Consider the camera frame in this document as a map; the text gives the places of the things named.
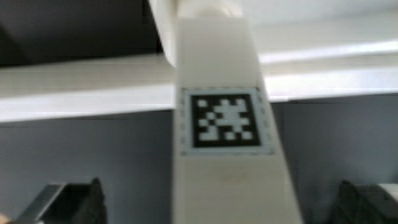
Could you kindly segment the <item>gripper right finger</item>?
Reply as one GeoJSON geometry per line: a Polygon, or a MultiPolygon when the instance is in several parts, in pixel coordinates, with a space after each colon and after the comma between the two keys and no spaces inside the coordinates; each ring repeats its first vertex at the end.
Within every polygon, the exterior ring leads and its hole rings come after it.
{"type": "Polygon", "coordinates": [[[398,224],[398,184],[342,181],[331,224],[398,224]]]}

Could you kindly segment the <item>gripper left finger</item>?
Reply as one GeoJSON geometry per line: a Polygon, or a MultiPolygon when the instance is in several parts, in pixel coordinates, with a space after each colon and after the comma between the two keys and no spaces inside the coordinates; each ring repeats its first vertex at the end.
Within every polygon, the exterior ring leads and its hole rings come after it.
{"type": "Polygon", "coordinates": [[[13,224],[109,224],[100,179],[90,183],[51,183],[13,224]]]}

